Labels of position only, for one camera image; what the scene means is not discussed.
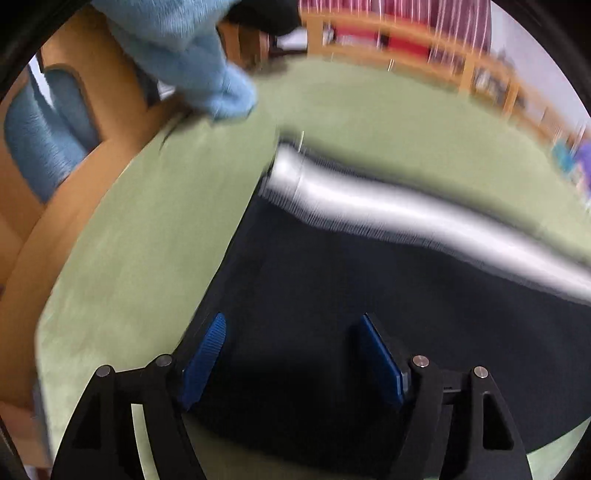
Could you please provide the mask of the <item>black pants with white stripe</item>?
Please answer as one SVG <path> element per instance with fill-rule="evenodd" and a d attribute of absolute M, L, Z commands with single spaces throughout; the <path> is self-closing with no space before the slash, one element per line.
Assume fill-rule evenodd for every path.
<path fill-rule="evenodd" d="M 185 411 L 240 446 L 388 478 L 397 413 L 363 375 L 365 314 L 412 355 L 486 367 L 532 476 L 590 470 L 590 221 L 559 180 L 516 206 L 446 192 L 429 170 L 267 139 L 205 150 L 202 226 L 228 248 L 176 349 L 226 337 Z"/>

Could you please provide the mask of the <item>green bed blanket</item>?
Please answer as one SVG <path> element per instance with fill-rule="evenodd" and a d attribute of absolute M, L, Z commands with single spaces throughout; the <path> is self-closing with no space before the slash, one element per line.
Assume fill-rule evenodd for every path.
<path fill-rule="evenodd" d="M 259 104 L 240 120 L 202 116 L 166 125 L 119 175 L 64 265 L 36 333 L 40 407 L 56 457 L 99 366 L 144 367 L 176 357 L 204 290 L 228 248 L 217 220 L 202 226 L 205 150 L 289 139 L 331 155 L 432 171 L 446 192 L 516 206 L 544 182 L 578 192 L 537 139 L 491 106 L 433 83 L 371 67 L 295 58 L 256 75 Z M 209 478 L 367 477 L 297 464 L 223 439 L 183 412 Z"/>

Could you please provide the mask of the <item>teal patterned cushion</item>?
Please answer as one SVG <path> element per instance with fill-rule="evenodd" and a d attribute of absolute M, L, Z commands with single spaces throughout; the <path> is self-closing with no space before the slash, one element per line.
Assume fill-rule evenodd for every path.
<path fill-rule="evenodd" d="M 552 147 L 552 155 L 560 171 L 570 175 L 576 162 L 568 144 L 564 140 L 557 140 Z"/>

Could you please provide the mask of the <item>purple plush toy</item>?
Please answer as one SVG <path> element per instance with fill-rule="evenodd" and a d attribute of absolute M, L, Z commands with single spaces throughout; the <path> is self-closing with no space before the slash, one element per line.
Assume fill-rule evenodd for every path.
<path fill-rule="evenodd" d="M 591 143 L 583 140 L 575 153 L 576 166 L 579 173 L 577 188 L 584 196 L 585 202 L 590 203 L 590 180 L 591 180 Z"/>

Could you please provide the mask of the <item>red chair right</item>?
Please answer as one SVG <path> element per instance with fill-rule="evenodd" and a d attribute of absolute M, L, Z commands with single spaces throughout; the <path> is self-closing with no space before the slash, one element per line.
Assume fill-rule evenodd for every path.
<path fill-rule="evenodd" d="M 389 49 L 403 54 L 413 55 L 422 59 L 428 59 L 430 47 L 414 40 L 405 39 L 399 36 L 391 35 L 388 37 L 387 46 Z"/>

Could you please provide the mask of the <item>red chair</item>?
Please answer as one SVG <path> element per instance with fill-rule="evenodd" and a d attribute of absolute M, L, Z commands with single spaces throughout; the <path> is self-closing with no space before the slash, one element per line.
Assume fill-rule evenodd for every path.
<path fill-rule="evenodd" d="M 376 47 L 380 44 L 380 36 L 375 31 L 351 26 L 335 26 L 332 30 L 334 30 L 335 42 L 342 45 Z"/>
<path fill-rule="evenodd" d="M 428 59 L 430 47 L 414 40 L 405 39 L 399 36 L 391 35 L 388 37 L 387 46 L 389 49 L 403 54 L 413 55 L 422 59 Z"/>

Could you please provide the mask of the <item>light blue fleece garment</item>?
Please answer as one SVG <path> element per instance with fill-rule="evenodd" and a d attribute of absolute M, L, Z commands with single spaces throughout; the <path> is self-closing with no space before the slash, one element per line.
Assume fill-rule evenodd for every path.
<path fill-rule="evenodd" d="M 176 89 L 191 108 L 215 120 L 256 106 L 249 76 L 228 62 L 216 31 L 228 1 L 95 1 L 122 50 L 149 76 Z M 99 143 L 78 82 L 63 70 L 31 78 L 12 100 L 5 140 L 35 196 L 47 202 Z"/>

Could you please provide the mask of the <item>red chair left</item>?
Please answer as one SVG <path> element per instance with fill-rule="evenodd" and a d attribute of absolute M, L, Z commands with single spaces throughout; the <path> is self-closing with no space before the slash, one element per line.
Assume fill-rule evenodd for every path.
<path fill-rule="evenodd" d="M 351 26 L 335 26 L 332 30 L 334 30 L 335 42 L 342 45 L 376 47 L 380 44 L 380 36 L 375 31 Z"/>

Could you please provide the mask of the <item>pink patterned curtain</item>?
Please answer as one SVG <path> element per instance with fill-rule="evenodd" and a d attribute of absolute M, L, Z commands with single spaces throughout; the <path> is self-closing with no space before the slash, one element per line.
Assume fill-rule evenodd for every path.
<path fill-rule="evenodd" d="M 492 42 L 490 1 L 300 1 L 301 10 L 376 14 L 388 20 L 403 19 L 436 34 L 488 53 Z"/>

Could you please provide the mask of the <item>black garment on bedrail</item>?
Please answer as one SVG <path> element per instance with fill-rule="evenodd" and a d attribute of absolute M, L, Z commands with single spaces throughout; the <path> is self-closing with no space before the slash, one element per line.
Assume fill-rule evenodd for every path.
<path fill-rule="evenodd" d="M 228 10 L 225 20 L 272 36 L 301 27 L 297 0 L 242 0 Z"/>

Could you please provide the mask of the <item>wooden bed frame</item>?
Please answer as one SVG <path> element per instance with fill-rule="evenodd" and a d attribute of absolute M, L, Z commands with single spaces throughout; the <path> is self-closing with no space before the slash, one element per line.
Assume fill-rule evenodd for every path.
<path fill-rule="evenodd" d="M 47 472 L 51 448 L 33 400 L 40 315 L 104 195 L 180 105 L 141 98 L 130 60 L 90 8 L 60 27 L 40 58 L 74 76 L 99 130 L 98 146 L 47 202 L 34 197 L 9 148 L 1 150 L 1 417 L 23 462 Z"/>

